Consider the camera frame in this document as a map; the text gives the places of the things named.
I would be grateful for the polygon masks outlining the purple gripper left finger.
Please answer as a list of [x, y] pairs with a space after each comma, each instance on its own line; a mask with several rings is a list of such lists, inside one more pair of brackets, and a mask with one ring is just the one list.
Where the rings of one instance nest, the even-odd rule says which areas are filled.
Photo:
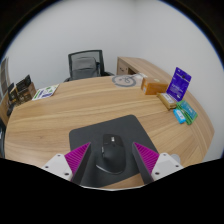
[[69, 153], [56, 154], [42, 169], [77, 185], [81, 183], [91, 155], [91, 143], [88, 142]]

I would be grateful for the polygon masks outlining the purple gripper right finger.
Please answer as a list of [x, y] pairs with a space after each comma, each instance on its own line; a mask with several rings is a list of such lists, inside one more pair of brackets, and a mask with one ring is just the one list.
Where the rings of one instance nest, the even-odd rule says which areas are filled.
[[132, 144], [132, 154], [145, 185], [183, 168], [183, 166], [169, 154], [158, 154], [152, 149], [136, 142]]

